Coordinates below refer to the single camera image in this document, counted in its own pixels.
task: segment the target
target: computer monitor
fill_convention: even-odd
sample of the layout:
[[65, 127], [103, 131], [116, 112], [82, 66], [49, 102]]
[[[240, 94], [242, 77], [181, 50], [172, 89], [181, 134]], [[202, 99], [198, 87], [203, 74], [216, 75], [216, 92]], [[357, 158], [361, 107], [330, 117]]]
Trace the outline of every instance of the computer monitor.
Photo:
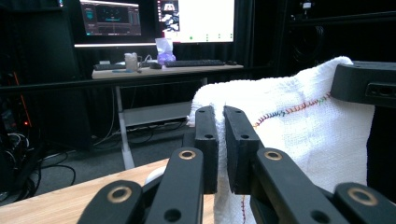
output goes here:
[[234, 0], [156, 0], [157, 27], [174, 43], [233, 42]]
[[76, 48], [155, 45], [152, 0], [60, 0], [68, 7]]

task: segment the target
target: brass screw hole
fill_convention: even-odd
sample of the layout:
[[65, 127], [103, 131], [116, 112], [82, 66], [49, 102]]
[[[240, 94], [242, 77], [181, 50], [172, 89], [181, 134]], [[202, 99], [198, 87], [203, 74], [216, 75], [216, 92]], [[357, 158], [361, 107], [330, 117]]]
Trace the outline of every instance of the brass screw hole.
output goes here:
[[280, 161], [283, 158], [280, 153], [274, 151], [266, 151], [264, 156], [272, 161]]
[[183, 160], [192, 160], [196, 156], [196, 154], [194, 151], [184, 150], [178, 153], [178, 156]]
[[347, 191], [347, 194], [356, 202], [367, 206], [375, 206], [378, 204], [378, 199], [372, 193], [364, 189], [351, 188]]
[[126, 186], [118, 186], [107, 194], [111, 203], [123, 203], [132, 195], [132, 190]]

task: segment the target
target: white desk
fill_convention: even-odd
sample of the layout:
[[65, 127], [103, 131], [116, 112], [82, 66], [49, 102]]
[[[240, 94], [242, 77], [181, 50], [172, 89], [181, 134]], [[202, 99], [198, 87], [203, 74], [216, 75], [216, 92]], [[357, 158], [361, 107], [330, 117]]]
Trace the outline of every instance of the white desk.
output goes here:
[[[241, 69], [243, 66], [241, 65], [224, 65], [224, 66], [199, 66], [199, 67], [174, 67], [167, 68], [163, 66], [162, 69], [150, 69], [150, 68], [142, 68], [141, 73], [121, 73], [121, 72], [113, 72], [111, 70], [106, 71], [93, 71], [92, 78], [100, 79], [100, 78], [148, 78], [148, 77], [163, 77], [163, 78], [172, 78], [183, 75], [184, 77], [188, 77], [189, 74], [193, 73], [202, 73], [202, 72], [210, 72], [210, 71], [219, 71], [219, 70], [230, 70], [230, 69]], [[201, 82], [203, 85], [207, 83], [207, 77], [201, 77]], [[170, 105], [155, 105], [148, 107], [140, 107], [135, 109], [123, 109], [122, 108], [122, 100], [120, 93], [120, 86], [115, 87], [116, 95], [117, 95], [117, 106], [119, 112], [119, 120], [120, 120], [120, 131], [122, 138], [122, 156], [124, 160], [125, 169], [134, 168], [134, 159], [131, 154], [131, 149], [129, 148], [128, 138], [126, 135], [126, 127], [144, 123], [151, 123], [162, 120], [169, 119], [179, 119], [186, 118], [191, 111], [191, 102], [183, 102], [176, 103]]]

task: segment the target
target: floor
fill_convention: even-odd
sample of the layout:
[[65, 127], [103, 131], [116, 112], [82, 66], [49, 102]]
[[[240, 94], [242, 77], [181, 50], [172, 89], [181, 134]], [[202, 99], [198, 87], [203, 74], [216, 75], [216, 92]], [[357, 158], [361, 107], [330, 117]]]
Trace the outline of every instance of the floor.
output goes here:
[[[185, 120], [130, 130], [128, 139], [135, 166], [169, 158], [182, 146], [183, 135], [188, 132], [193, 132], [193, 128], [186, 126]], [[30, 175], [33, 181], [30, 188], [36, 188], [35, 196], [123, 171], [120, 134], [96, 142], [91, 151], [54, 149]], [[0, 202], [0, 206], [19, 197], [28, 196], [18, 191]]]

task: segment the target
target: shelf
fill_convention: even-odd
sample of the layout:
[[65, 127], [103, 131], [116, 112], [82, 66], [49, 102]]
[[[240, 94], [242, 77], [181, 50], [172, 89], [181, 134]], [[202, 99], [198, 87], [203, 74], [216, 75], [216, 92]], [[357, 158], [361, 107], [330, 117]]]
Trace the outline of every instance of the shelf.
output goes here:
[[301, 21], [289, 21], [289, 27], [304, 27], [317, 25], [347, 25], [355, 23], [396, 21], [396, 11], [367, 13], [360, 15], [328, 17], [320, 19], [308, 19]]
[[186, 118], [190, 114], [190, 111], [191, 102], [182, 102], [126, 109], [123, 113], [125, 126], [134, 126], [163, 120]]

